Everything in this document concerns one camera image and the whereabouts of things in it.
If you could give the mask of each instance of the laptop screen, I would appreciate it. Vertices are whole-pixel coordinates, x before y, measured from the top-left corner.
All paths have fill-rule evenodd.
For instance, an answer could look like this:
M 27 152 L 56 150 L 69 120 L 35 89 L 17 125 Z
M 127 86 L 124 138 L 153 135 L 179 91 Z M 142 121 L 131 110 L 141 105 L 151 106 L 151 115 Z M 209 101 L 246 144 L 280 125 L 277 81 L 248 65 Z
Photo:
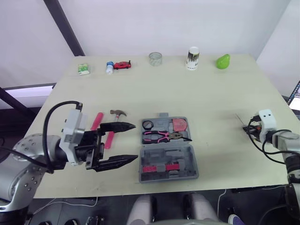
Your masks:
M 300 111 L 300 81 L 287 101 L 291 109 Z

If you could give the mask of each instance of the white cup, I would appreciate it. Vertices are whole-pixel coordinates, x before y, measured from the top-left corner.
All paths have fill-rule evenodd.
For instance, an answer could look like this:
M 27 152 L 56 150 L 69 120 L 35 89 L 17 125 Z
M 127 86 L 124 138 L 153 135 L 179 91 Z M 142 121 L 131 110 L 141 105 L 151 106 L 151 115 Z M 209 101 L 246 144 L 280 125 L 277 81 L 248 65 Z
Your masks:
M 187 55 L 186 68 L 188 70 L 196 70 L 199 61 L 199 48 L 190 47 Z

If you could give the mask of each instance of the hammer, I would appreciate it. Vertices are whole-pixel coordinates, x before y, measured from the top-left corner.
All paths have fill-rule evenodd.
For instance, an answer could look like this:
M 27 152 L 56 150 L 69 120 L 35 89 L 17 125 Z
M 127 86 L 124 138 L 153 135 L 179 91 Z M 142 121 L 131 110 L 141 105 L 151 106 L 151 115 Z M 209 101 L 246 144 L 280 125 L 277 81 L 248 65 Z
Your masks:
M 110 111 L 111 114 L 116 114 L 116 118 L 115 118 L 115 122 L 118 122 L 118 119 L 120 117 L 120 115 L 126 115 L 126 113 L 124 113 L 122 110 L 111 110 Z M 113 142 L 113 136 L 114 136 L 114 132 L 113 131 L 110 131 L 108 133 L 108 136 L 107 136 L 107 140 L 105 142 L 105 145 L 104 145 L 104 148 L 105 149 L 110 149 L 111 148 L 111 145 L 112 145 L 112 142 Z

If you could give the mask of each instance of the green pear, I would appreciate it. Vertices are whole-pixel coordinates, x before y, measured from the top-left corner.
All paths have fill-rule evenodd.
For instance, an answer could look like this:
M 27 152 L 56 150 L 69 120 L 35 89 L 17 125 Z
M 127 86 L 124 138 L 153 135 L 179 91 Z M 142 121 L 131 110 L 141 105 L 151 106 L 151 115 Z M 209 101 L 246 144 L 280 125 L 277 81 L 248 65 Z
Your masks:
M 230 63 L 230 55 L 226 54 L 217 59 L 216 66 L 219 69 L 226 69 L 229 66 L 229 63 Z

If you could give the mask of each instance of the small box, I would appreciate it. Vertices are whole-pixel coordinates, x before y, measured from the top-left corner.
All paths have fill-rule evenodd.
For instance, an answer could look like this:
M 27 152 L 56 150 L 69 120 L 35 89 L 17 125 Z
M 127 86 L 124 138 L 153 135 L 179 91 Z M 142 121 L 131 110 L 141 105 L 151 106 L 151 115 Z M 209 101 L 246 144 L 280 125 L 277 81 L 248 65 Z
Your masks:
M 87 63 L 79 64 L 78 65 L 78 74 L 79 75 L 86 75 L 89 74 L 89 65 Z

